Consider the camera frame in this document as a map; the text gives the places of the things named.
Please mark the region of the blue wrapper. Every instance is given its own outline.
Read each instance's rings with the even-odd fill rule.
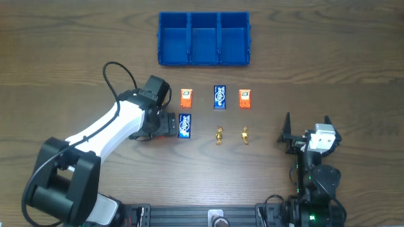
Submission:
[[[225,85],[215,85],[215,110],[225,110],[226,109],[226,86]]]
[[[179,114],[178,138],[191,138],[191,114],[189,113]]]

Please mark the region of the blue tray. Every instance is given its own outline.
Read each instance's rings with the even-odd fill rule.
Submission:
[[[248,12],[161,12],[158,63],[163,66],[246,66],[250,63]]]

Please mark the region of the gold figurine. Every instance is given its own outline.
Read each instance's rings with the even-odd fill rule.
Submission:
[[[247,142],[248,132],[247,132],[247,127],[246,126],[243,127],[243,131],[241,132],[241,138],[244,141],[244,143],[246,145],[248,145],[248,142]]]
[[[218,126],[217,127],[217,133],[216,133],[216,139],[217,139],[216,145],[221,145],[222,144],[222,139],[223,139],[222,132],[223,132],[223,128]]]

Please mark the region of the wooden table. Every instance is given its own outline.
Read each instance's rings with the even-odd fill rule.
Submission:
[[[160,66],[159,11],[249,11],[250,65]],[[101,192],[151,205],[287,197],[296,193],[288,179],[295,157],[276,143],[286,113],[296,135],[329,115],[343,141],[324,163],[342,173],[346,225],[404,224],[403,11],[401,0],[0,3],[0,222],[28,226],[20,199],[41,143],[76,134],[111,108],[101,69],[118,61],[140,86],[151,74],[168,81],[173,112],[185,112],[180,89],[194,90],[192,139],[124,141],[102,166]],[[108,75],[117,91],[132,89],[122,69]],[[227,85],[226,111],[212,108],[214,84]],[[238,108],[238,89],[252,90],[251,110]]]

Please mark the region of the wood tabletop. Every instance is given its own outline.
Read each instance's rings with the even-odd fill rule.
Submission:
[[[249,11],[247,67],[163,67],[159,11]],[[287,112],[302,135],[329,115],[342,145],[323,160],[342,173],[346,226],[404,224],[404,4],[401,0],[3,1],[0,3],[0,222],[28,226],[21,194],[40,145],[104,115],[114,99],[102,66],[117,61],[139,86],[172,87],[168,109],[189,112],[191,139],[125,140],[102,166],[99,191],[125,203],[256,204],[295,195],[296,157],[276,143]],[[108,68],[117,92],[127,74]],[[213,110],[213,85],[228,108]],[[179,108],[181,88],[193,108]],[[238,90],[251,89],[240,110]],[[241,139],[249,130],[249,145]],[[215,144],[217,126],[223,144]],[[34,209],[33,218],[54,219]]]

